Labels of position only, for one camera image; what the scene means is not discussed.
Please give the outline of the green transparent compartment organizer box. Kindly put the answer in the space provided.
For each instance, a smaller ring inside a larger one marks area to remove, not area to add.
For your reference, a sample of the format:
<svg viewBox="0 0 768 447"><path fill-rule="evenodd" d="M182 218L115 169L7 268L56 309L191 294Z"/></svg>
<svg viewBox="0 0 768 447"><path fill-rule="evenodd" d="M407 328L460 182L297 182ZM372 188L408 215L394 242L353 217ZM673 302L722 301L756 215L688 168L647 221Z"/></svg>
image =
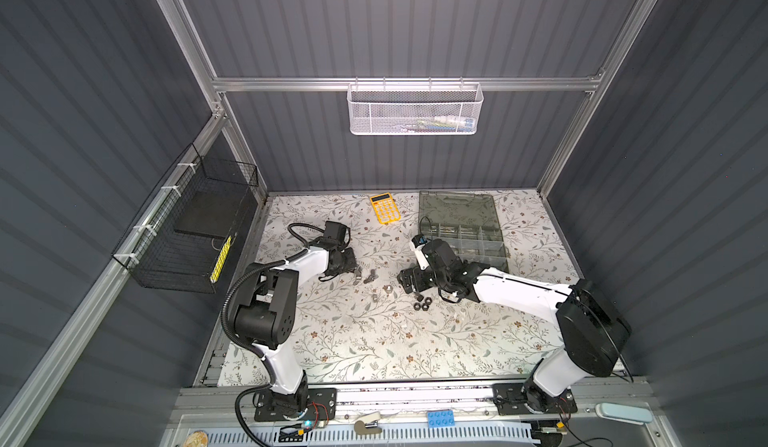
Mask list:
<svg viewBox="0 0 768 447"><path fill-rule="evenodd" d="M464 260L508 271L508 252L490 194L422 191L418 229L427 240L447 242Z"/></svg>

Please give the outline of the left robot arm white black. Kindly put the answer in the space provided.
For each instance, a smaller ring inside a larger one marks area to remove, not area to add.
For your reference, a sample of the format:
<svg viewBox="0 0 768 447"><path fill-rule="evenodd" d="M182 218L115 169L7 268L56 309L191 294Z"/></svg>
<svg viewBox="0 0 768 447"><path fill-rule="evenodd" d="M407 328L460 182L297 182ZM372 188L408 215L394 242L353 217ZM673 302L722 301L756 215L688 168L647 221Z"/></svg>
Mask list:
<svg viewBox="0 0 768 447"><path fill-rule="evenodd" d="M306 409L308 380L287 344L304 282L333 280L357 267L350 228L327 221L322 228L291 223L289 233L302 249L267 264L252 263L230 286L219 319L231 343L255 354L268 372L266 388L276 408L288 415Z"/></svg>

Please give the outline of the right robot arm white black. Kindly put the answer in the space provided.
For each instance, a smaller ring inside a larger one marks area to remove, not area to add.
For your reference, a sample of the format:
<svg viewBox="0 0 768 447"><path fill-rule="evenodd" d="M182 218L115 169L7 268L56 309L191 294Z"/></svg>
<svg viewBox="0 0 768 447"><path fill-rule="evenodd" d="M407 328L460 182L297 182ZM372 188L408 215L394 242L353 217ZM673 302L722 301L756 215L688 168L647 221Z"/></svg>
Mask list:
<svg viewBox="0 0 768 447"><path fill-rule="evenodd" d="M632 328L593 282L552 284L515 276L463 260L446 241L421 235L412 238L410 249L416 264L397 275L406 293L436 289L451 304L468 300L500 305L558 328L563 345L535 365L514 398L531 412L574 413L571 387L589 376L611 376L622 360Z"/></svg>

